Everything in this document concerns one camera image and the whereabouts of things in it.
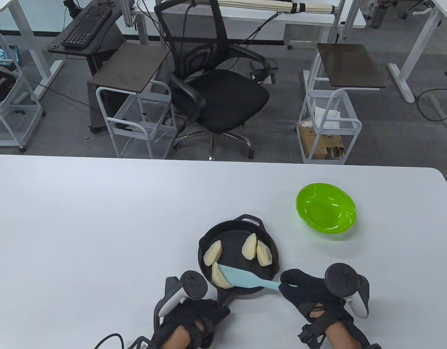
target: monitor screen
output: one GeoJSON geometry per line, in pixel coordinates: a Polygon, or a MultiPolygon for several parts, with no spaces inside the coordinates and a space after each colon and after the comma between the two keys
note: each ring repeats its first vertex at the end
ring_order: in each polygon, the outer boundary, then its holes
{"type": "MultiPolygon", "coordinates": [[[[15,57],[17,58],[17,63],[20,64],[20,57],[19,57],[19,49],[17,46],[10,46],[11,50],[14,51],[15,57]]],[[[2,46],[0,46],[0,60],[9,60],[11,59],[8,55],[8,53],[4,50],[2,46]]],[[[11,65],[12,63],[3,63],[0,62],[0,65],[11,65]]]]}

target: skillet handle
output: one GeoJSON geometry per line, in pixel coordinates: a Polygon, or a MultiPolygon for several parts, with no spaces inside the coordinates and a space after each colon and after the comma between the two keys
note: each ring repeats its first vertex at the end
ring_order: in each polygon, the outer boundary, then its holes
{"type": "Polygon", "coordinates": [[[260,228],[263,229],[263,231],[265,231],[265,227],[264,224],[262,223],[262,220],[260,220],[255,216],[251,216],[250,214],[242,214],[238,218],[235,218],[234,221],[242,221],[244,219],[249,219],[250,221],[256,222],[257,225],[260,226],[260,228]]]}

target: chair caster wheel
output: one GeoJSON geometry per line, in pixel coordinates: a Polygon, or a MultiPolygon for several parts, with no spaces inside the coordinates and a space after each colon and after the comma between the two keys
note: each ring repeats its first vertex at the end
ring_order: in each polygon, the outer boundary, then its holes
{"type": "Polygon", "coordinates": [[[252,149],[248,150],[248,158],[250,160],[254,159],[254,155],[255,155],[255,150],[252,150],[252,149]]]}

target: hand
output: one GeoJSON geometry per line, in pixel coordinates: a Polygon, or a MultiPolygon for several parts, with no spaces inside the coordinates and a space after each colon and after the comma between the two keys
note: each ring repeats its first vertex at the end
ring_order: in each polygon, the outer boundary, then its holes
{"type": "Polygon", "coordinates": [[[166,316],[152,337],[158,347],[184,349],[190,342],[194,348],[208,348],[215,327],[230,314],[228,307],[219,307],[212,299],[187,299],[166,316]]]}
{"type": "Polygon", "coordinates": [[[309,322],[312,323],[314,318],[321,316],[324,310],[329,311],[338,320],[353,319],[343,307],[345,301],[330,293],[324,279],[313,277],[299,269],[290,269],[282,273],[280,281],[279,289],[283,297],[290,301],[309,322]]]}

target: light blue spatula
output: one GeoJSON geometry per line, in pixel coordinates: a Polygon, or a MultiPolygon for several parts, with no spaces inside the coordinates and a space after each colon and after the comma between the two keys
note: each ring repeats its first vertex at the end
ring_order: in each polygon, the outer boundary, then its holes
{"type": "Polygon", "coordinates": [[[265,287],[267,289],[275,289],[275,291],[278,291],[278,286],[280,286],[279,282],[261,279],[249,271],[221,264],[219,264],[219,269],[225,280],[236,287],[244,287],[245,289],[265,287]]]}

